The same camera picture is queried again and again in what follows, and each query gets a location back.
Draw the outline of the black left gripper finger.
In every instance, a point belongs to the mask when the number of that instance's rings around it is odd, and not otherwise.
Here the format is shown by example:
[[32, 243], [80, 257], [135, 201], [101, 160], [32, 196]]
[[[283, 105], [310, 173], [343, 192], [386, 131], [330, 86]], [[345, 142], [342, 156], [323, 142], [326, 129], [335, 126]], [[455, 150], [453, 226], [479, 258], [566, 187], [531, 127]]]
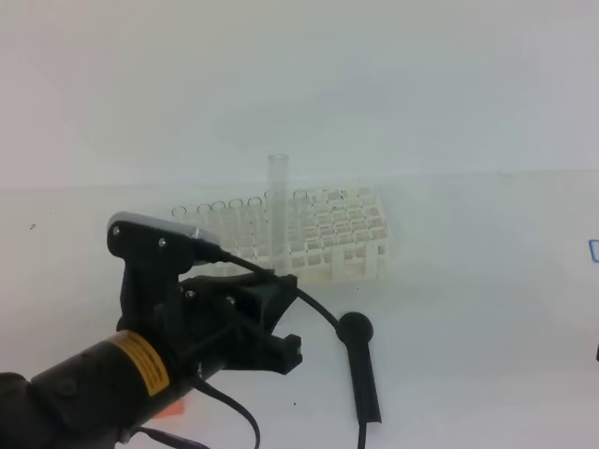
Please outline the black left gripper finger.
[[279, 338], [268, 335], [264, 339], [246, 339], [236, 343], [226, 355], [225, 369], [286, 375], [302, 360], [299, 336], [290, 334]]
[[239, 312], [271, 334], [297, 297], [298, 279], [285, 275], [269, 281], [254, 273], [196, 276], [183, 280], [181, 287], [184, 292], [194, 291], [200, 297], [232, 297]]

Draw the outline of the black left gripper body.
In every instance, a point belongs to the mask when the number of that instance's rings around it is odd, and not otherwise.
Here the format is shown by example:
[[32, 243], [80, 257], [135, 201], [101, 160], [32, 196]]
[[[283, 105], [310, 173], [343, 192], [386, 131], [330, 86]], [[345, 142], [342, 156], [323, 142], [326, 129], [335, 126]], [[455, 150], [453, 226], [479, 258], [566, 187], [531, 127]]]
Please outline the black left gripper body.
[[262, 368], [262, 281], [126, 265], [115, 345], [142, 374]]

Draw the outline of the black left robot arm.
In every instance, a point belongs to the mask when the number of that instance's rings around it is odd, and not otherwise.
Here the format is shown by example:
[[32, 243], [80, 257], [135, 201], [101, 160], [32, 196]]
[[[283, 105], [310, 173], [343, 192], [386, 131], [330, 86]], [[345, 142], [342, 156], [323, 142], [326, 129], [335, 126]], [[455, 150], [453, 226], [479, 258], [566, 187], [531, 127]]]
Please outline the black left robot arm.
[[148, 422], [191, 391], [242, 413], [239, 402], [209, 384], [218, 371], [294, 369], [302, 360], [300, 338], [273, 330], [297, 285], [292, 275], [182, 280], [127, 267], [113, 336], [31, 379], [2, 375], [2, 446], [112, 448], [142, 433], [192, 447]]

